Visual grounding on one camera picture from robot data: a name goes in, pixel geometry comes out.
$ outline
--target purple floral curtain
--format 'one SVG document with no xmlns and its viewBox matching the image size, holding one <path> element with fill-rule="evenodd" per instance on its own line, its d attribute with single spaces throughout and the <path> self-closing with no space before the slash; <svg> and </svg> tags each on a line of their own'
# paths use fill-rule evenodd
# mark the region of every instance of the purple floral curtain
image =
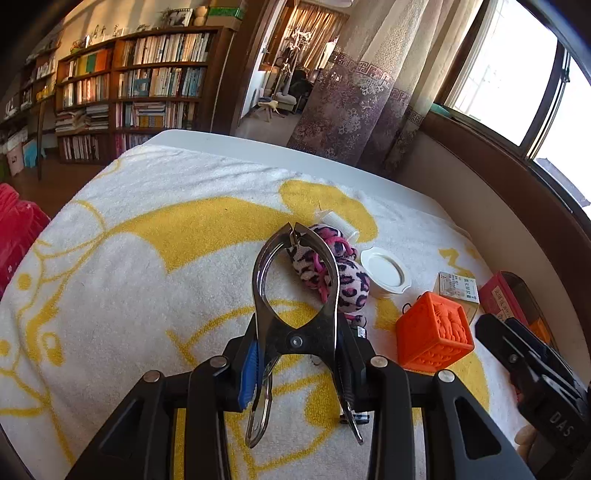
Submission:
<svg viewBox="0 0 591 480">
<path fill-rule="evenodd" d="M 358 0 L 287 146 L 390 177 L 481 0 Z"/>
</svg>

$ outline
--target screw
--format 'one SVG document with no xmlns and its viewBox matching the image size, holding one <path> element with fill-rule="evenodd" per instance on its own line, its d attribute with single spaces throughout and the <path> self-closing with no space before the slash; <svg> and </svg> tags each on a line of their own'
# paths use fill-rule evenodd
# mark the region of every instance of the screw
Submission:
<svg viewBox="0 0 591 480">
<path fill-rule="evenodd" d="M 156 383 L 158 380 L 160 380 L 160 372 L 158 370 L 150 370 L 144 373 L 142 378 L 144 379 L 144 382 Z"/>
<path fill-rule="evenodd" d="M 214 368 L 223 368 L 228 364 L 228 360 L 223 355 L 213 356 L 209 359 L 209 364 Z"/>
<path fill-rule="evenodd" d="M 439 380 L 445 383 L 452 383 L 456 379 L 456 376 L 451 370 L 441 370 L 437 376 L 439 377 Z"/>
<path fill-rule="evenodd" d="M 302 343 L 304 343 L 304 342 L 301 339 L 301 337 L 294 335 L 293 337 L 291 337 L 290 343 L 293 348 L 299 348 L 302 346 Z"/>
<path fill-rule="evenodd" d="M 369 361 L 375 368 L 384 368 L 388 366 L 388 359 L 384 356 L 373 356 Z"/>
</svg>

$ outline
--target red cloth with white dots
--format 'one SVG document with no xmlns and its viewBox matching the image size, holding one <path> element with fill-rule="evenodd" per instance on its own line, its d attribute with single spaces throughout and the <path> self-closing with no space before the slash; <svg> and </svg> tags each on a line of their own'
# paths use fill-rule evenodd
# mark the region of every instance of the red cloth with white dots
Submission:
<svg viewBox="0 0 591 480">
<path fill-rule="evenodd" d="M 19 200 L 9 184 L 0 184 L 0 298 L 50 218 L 36 203 Z"/>
</svg>

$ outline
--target orange object inside box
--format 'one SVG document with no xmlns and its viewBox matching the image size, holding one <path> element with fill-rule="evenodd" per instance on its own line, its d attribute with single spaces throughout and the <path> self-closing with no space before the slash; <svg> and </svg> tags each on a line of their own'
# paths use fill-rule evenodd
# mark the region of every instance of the orange object inside box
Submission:
<svg viewBox="0 0 591 480">
<path fill-rule="evenodd" d="M 398 364 L 436 372 L 474 350 L 466 313 L 459 303 L 425 292 L 396 322 Z"/>
</svg>

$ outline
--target towel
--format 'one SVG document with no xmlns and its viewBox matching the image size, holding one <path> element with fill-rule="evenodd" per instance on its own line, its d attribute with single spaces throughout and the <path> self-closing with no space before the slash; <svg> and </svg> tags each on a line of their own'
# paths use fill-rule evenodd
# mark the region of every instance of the towel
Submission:
<svg viewBox="0 0 591 480">
<path fill-rule="evenodd" d="M 150 370 L 173 375 L 220 354 L 254 311 L 252 267 L 287 222 L 334 210 L 360 235 L 359 250 L 392 251 L 413 284 L 360 310 L 377 353 L 396 359 L 404 303 L 439 271 L 491 271 L 451 222 L 327 179 L 177 148 L 127 151 L 69 202 L 23 259 L 0 303 L 0 422 L 37 480 L 61 480 L 131 387 Z M 300 326 L 320 308 L 285 253 L 267 279 L 273 308 Z M 476 341 L 455 371 L 503 432 L 525 423 L 508 376 Z M 371 423 L 359 446 L 341 425 L 330 374 L 309 356 L 274 370 L 265 436 L 244 444 L 248 412 L 225 414 L 234 479 L 360 479 Z M 179 412 L 182 424 L 182 412 Z M 424 442 L 414 415 L 417 478 Z M 177 432 L 174 476 L 182 478 Z"/>
</svg>

